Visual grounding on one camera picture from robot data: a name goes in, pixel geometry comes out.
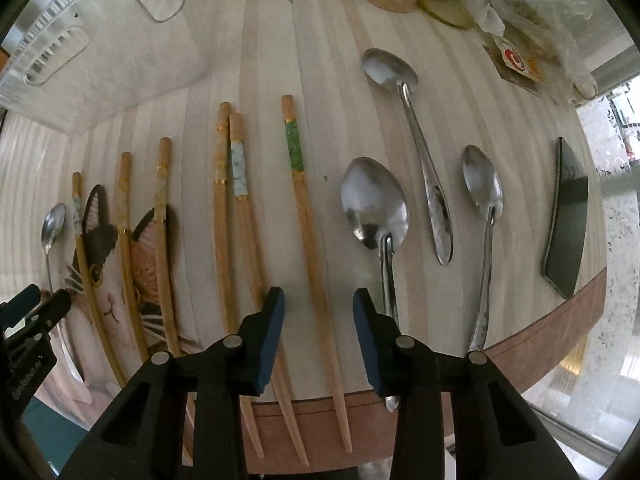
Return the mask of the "long steel spoon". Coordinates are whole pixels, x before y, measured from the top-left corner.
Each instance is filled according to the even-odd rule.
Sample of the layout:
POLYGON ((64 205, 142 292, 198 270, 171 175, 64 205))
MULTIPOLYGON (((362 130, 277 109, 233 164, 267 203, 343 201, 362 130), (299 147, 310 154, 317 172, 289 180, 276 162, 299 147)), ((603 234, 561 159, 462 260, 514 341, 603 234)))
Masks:
POLYGON ((454 230, 446 196, 411 101, 411 91, 419 83, 418 75, 402 58, 378 48, 365 50, 361 64, 373 82, 387 90, 396 91, 401 99, 419 156, 436 258, 441 266, 448 266, 454 253, 454 230))

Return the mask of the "tea bag packet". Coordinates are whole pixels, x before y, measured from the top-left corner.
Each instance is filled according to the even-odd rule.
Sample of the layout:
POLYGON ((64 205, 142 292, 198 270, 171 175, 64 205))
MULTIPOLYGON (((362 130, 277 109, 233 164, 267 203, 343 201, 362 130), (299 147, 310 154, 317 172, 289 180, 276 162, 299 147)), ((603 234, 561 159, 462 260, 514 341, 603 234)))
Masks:
POLYGON ((533 58, 513 42, 495 35, 486 35, 484 48, 498 75, 511 84, 540 96, 544 75, 533 58))

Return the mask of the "dark flat rest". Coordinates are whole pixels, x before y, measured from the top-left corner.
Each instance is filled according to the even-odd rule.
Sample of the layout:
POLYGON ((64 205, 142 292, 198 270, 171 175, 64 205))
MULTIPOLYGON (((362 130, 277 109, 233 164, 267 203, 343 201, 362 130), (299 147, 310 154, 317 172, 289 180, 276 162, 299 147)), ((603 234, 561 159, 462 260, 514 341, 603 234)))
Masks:
POLYGON ((554 202, 542 275, 564 298, 574 296, 582 266, 589 179, 579 158, 562 136, 556 139, 554 202))

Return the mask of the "clear plastic utensil tray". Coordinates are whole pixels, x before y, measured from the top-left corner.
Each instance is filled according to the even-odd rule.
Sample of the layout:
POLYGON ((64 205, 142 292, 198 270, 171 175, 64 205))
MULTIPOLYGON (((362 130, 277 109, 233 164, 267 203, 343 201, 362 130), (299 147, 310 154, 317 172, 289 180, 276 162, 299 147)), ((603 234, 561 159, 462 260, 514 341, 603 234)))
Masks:
POLYGON ((204 0, 52 0, 1 73, 1 105, 64 133, 206 71, 204 0))

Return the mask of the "chopstick cream band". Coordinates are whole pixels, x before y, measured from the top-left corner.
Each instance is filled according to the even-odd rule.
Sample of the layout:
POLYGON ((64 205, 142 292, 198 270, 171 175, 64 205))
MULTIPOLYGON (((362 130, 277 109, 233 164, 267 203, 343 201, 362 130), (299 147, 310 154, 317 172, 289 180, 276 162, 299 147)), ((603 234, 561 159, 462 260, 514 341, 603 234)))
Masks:
POLYGON ((138 310, 138 300, 136 288, 134 287, 134 274, 132 273, 130 254, 129 185, 131 163, 131 154, 129 152, 122 152, 122 154, 120 154, 116 182, 116 224, 118 229, 118 247, 120 265, 122 266, 122 284, 124 285, 126 311, 131 326, 134 346, 138 352, 139 359, 144 363, 149 359, 149 350, 138 310))

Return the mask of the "slim steel spoon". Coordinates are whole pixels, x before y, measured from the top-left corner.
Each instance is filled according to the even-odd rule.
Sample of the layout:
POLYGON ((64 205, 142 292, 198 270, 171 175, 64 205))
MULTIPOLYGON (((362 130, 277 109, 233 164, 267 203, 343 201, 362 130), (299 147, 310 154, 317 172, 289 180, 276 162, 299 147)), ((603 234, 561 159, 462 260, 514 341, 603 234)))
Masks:
POLYGON ((469 144, 463 151, 462 174, 471 200, 485 221, 480 299, 469 345, 470 351, 482 351, 485 348, 489 328, 494 226, 503 211, 504 194, 497 169, 476 145, 469 144))

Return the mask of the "striped cat print mat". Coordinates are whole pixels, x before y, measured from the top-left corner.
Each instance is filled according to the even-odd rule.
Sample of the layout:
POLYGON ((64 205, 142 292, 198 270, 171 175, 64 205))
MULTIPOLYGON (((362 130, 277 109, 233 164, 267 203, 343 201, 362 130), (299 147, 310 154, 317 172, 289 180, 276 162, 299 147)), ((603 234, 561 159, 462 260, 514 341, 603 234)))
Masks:
POLYGON ((294 450, 271 393, 255 404, 262 454, 248 466, 265 474, 298 474, 378 460, 393 449, 395 417, 372 392, 360 356, 352 294, 381 295, 375 252, 349 229, 340 188, 359 156, 389 169, 406 193, 408 236, 395 255, 400 326, 434 350, 468 346, 480 288, 484 223, 461 174, 465 147, 481 148, 496 165, 506 209, 495 230, 488 352, 526 390, 555 367, 604 310, 606 255, 602 200, 592 186, 576 290, 564 299, 542 275, 562 136, 587 174, 593 162, 574 106, 535 96, 503 80, 476 30, 457 30, 421 11, 393 14, 366 0, 204 0, 205 73, 185 87, 130 106, 96 126, 59 132, 9 111, 1 131, 1 295, 10 298, 47 279, 40 244, 44 217, 66 208, 50 251, 52 282, 69 287, 67 319, 84 382, 58 364, 40 399, 89 426, 118 390, 90 318, 76 255, 72 177, 80 172, 82 228, 102 323, 122 370, 140 364, 125 306, 117 251, 116 182, 129 152, 129 221, 150 225, 158 146, 171 138, 168 174, 170 278, 184 350, 200 350, 224 332, 213 243, 215 130, 219 105, 244 120, 250 201, 265 281, 284 290, 282 344, 295 416, 309 458, 294 450), (364 71, 365 50, 402 58, 419 83, 411 91, 454 230, 448 266, 436 258, 416 144, 401 99, 364 71), (281 98, 290 94, 332 312, 354 450, 344 449, 311 304, 281 98))

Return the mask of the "chopstick yellow band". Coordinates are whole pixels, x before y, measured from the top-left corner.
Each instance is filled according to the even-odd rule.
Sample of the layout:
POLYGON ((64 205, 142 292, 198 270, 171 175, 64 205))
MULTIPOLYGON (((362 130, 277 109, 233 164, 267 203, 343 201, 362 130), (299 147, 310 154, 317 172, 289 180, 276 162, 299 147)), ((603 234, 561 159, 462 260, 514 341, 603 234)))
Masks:
POLYGON ((172 304, 170 269, 167 245, 167 183, 171 155, 171 138, 163 136, 158 146, 154 190, 155 264, 157 270, 157 290, 160 298, 163 326, 169 352, 180 356, 180 342, 172 304))

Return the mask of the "small spoon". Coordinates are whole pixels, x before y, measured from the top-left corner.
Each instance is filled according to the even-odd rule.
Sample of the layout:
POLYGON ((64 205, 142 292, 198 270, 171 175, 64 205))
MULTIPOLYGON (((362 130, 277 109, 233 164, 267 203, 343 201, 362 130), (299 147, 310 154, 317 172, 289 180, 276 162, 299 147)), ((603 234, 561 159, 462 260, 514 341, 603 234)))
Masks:
MULTIPOLYGON (((50 251, 55 244, 56 239, 62 233, 65 226, 66 208, 62 203, 54 205, 46 214, 43 219, 40 244, 44 252, 44 258, 46 259, 47 279, 50 292, 54 292, 52 273, 50 265, 50 251)), ((76 363, 72 345, 70 344, 70 331, 68 330, 66 318, 58 323, 58 334, 61 338, 61 348, 65 362, 70 370, 70 374, 74 378, 75 382, 82 384, 84 382, 84 376, 76 363)))

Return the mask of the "large steel spoon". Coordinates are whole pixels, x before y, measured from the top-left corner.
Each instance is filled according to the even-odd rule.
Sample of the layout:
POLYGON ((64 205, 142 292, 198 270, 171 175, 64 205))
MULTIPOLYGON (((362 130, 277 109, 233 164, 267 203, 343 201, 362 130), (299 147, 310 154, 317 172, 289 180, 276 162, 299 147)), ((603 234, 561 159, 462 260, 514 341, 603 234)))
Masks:
POLYGON ((352 296, 352 316, 364 368, 386 410, 400 411, 400 391, 387 381, 397 377, 401 333, 393 258, 409 229, 407 201, 390 170, 370 157, 358 157, 348 166, 341 201, 354 235, 380 258, 383 311, 375 309, 365 288, 357 289, 352 296))

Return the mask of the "green round lid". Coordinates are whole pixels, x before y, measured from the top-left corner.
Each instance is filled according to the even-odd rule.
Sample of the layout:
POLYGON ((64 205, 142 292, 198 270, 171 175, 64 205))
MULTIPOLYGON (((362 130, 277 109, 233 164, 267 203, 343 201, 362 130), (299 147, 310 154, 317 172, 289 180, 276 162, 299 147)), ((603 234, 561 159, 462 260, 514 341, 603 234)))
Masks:
POLYGON ((471 13, 459 0, 418 0, 418 7, 446 25, 460 29, 475 26, 471 13))

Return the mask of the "chopstick pale blue band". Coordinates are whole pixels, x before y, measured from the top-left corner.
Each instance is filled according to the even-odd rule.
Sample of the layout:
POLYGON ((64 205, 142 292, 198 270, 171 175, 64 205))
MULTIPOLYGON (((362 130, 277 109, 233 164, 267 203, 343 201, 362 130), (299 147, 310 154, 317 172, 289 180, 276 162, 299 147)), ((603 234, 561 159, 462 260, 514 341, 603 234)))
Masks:
POLYGON ((80 172, 74 172, 72 177, 72 208, 74 222, 74 237, 76 245, 76 255, 79 266, 82 287, 87 299, 88 309, 91 321, 98 334, 99 341, 106 357, 108 365, 116 379, 120 388, 126 386, 126 377, 120 368, 116 354, 108 339, 107 333, 102 323, 102 314, 96 301, 96 291, 94 290, 89 266, 87 262, 86 246, 84 241, 84 229, 82 228, 82 201, 81 201, 81 183, 82 177, 80 172))

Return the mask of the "chopstick green band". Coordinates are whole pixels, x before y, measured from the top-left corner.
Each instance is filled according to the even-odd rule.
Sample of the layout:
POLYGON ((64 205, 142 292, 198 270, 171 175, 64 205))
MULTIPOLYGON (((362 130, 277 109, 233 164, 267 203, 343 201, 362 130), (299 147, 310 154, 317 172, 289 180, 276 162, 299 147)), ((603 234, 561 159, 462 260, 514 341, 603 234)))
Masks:
POLYGON ((326 288, 324 287, 322 261, 316 232, 314 232, 314 215, 312 214, 305 174, 304 153, 302 142, 300 142, 294 98, 290 94, 282 96, 281 106, 286 144, 288 144, 288 159, 290 160, 293 180, 299 233, 303 244, 311 304, 314 308, 320 334, 323 364, 326 368, 326 378, 328 378, 343 446, 347 453, 351 453, 354 450, 352 434, 350 433, 340 362, 338 362, 332 312, 329 307, 326 288))

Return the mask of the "chopstick orange patterned band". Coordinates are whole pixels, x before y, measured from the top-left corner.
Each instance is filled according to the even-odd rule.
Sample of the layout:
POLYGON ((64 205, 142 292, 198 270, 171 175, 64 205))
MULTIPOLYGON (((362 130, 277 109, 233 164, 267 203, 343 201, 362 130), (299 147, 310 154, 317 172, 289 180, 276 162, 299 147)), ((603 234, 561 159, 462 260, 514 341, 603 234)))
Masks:
POLYGON ((239 326, 234 306, 227 214, 231 112, 229 102, 219 105, 214 153, 213 243, 218 298, 226 334, 235 334, 239 326))

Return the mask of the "chopstick light blue band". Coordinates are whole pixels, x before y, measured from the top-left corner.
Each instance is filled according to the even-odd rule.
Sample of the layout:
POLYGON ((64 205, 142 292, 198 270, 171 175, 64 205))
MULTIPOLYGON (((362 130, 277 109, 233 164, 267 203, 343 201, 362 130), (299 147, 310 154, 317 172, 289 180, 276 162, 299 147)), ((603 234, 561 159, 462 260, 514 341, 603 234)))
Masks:
MULTIPOLYGON (((265 285, 264 266, 259 250, 259 238, 256 234, 250 187, 248 186, 247 163, 245 155, 245 130, 240 113, 232 112, 229 117, 231 165, 236 215, 238 216, 240 239, 250 294, 256 308, 262 302, 268 288, 265 285)), ((286 371, 285 354, 279 344, 271 376, 274 395, 280 405, 285 426, 291 437, 295 452, 304 467, 309 467, 309 458, 294 413, 291 382, 286 371)))

